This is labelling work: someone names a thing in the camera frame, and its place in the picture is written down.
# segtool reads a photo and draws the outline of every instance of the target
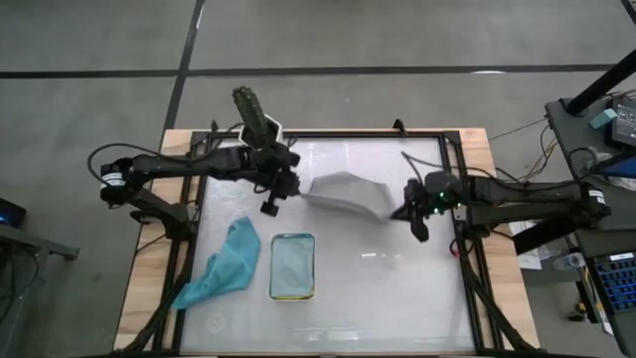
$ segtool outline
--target gray floor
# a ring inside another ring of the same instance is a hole
[[[0,0],[0,72],[176,69],[194,3]],[[618,0],[210,0],[191,68],[605,64],[636,46],[635,32]],[[232,88],[248,85],[287,127],[388,127],[399,117],[413,127],[482,126],[492,136],[541,118],[547,100],[598,76],[188,79],[175,126],[238,121]],[[0,80],[0,197],[29,209],[29,230],[81,247],[74,264],[48,268],[21,357],[112,346],[139,228],[127,209],[108,211],[98,199],[85,158],[110,141],[157,148],[173,84]],[[541,153],[542,129],[492,141],[497,165],[524,174]],[[557,152],[540,179],[566,179],[564,171]],[[564,319],[573,284],[529,285],[528,293],[544,348],[621,356],[600,327]]]

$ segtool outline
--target wooden table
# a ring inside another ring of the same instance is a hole
[[[369,131],[393,131],[394,129],[368,129]],[[410,132],[418,130],[458,130],[461,134],[462,148],[466,166],[487,170],[496,175],[488,137],[484,128],[454,128],[454,129],[410,129]],[[191,129],[174,129],[166,131],[161,152],[168,155],[185,154],[190,147],[192,136]],[[167,202],[179,201],[183,179],[159,179],[153,182],[152,191]],[[198,180],[194,179],[191,185],[191,199],[195,198],[198,188]],[[161,224],[150,224],[142,228],[138,246],[152,241],[163,234]],[[499,307],[506,314],[510,322],[521,335],[535,347],[539,347],[539,339],[535,330],[528,296],[524,286],[524,280],[517,261],[515,246],[507,238],[492,235],[483,241],[486,261],[493,288],[493,294]],[[159,304],[164,282],[170,241],[160,240],[145,249],[135,258],[128,283],[128,290],[123,303],[121,317],[115,337],[114,348],[120,349],[126,346],[146,324],[155,308]],[[488,317],[478,302],[480,321],[484,330],[486,346],[492,346],[490,341]],[[171,337],[175,312],[168,317],[168,325],[165,332],[165,344],[168,348]]]

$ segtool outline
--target teal towel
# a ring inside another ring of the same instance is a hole
[[[186,283],[172,306],[188,308],[205,299],[246,288],[254,276],[260,238],[249,218],[234,221],[221,252],[208,259],[203,276]]]

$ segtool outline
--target teal box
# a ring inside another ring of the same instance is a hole
[[[616,114],[616,111],[614,111],[614,109],[611,109],[611,108],[606,109],[603,112],[601,112],[599,115],[597,115],[593,120],[591,120],[589,122],[589,125],[594,129],[598,129],[602,127],[603,125],[612,121],[617,116],[618,114]]]

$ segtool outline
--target black desk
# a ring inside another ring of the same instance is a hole
[[[573,149],[593,146],[602,152],[618,153],[618,150],[605,145],[602,130],[594,130],[589,126],[589,122],[604,109],[604,102],[598,101],[589,107],[585,115],[575,117],[565,112],[558,101],[546,104],[550,126],[572,176],[578,175],[584,163],[589,160],[585,153],[576,153],[569,160],[567,154]],[[612,215],[600,223],[602,227],[617,228],[621,223],[630,221],[636,224],[636,192],[593,177],[584,180],[603,191],[605,202],[612,210]],[[636,252],[636,231],[633,230],[577,230],[574,234],[587,258]],[[610,315],[609,321],[621,351],[625,355],[636,356],[636,312]]]

